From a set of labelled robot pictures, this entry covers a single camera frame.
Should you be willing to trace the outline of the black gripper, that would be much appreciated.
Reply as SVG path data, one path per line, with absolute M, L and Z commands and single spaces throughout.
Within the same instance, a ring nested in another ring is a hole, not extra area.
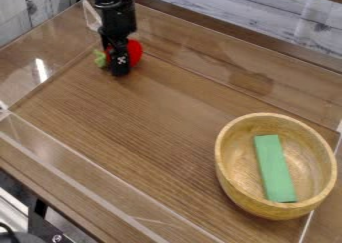
M 97 30 L 102 50 L 110 44 L 109 40 L 117 40 L 110 44 L 109 68 L 113 76 L 124 76 L 129 73 L 128 40 L 124 39 L 136 31 L 136 13 L 133 0 L 94 0 L 94 8 L 98 11 L 101 26 Z

